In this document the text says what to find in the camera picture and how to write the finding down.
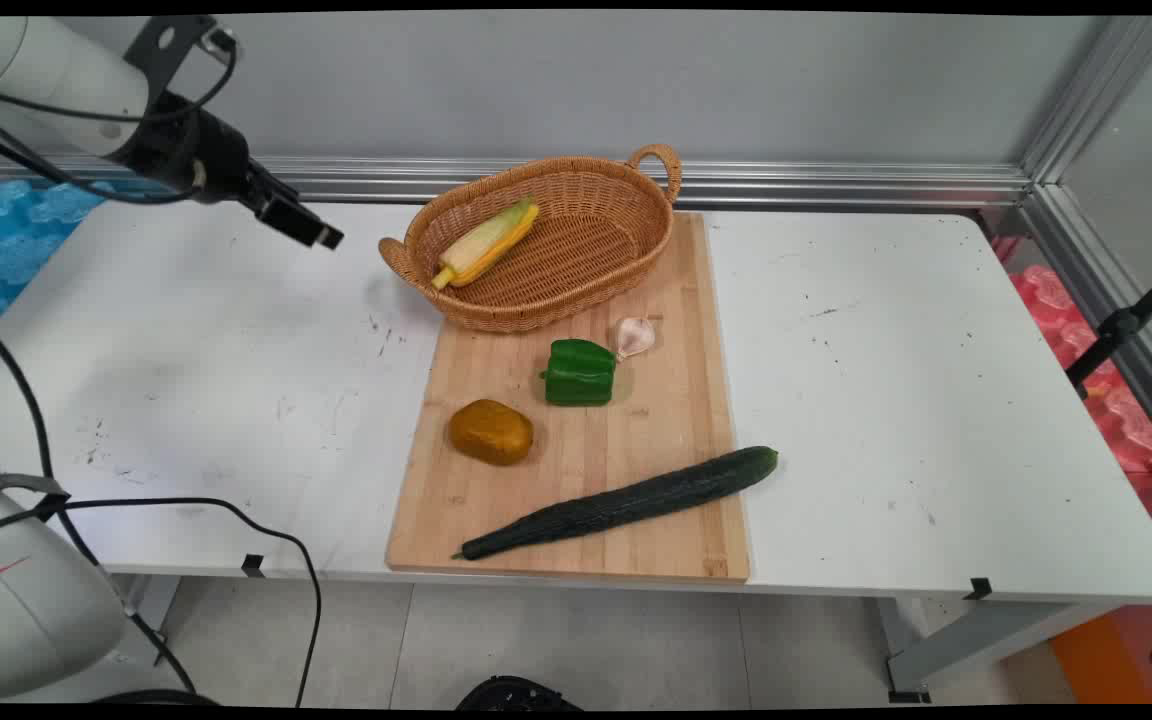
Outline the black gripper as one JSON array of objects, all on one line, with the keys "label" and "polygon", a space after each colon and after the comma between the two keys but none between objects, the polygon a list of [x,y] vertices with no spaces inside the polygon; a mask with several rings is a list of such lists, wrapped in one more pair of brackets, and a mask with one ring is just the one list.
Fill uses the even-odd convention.
[{"label": "black gripper", "polygon": [[142,123],[124,146],[124,168],[179,194],[195,187],[197,165],[204,169],[204,184],[194,200],[242,202],[259,222],[303,247],[335,250],[343,240],[342,232],[300,200],[297,190],[251,160],[242,132],[207,109]]}]

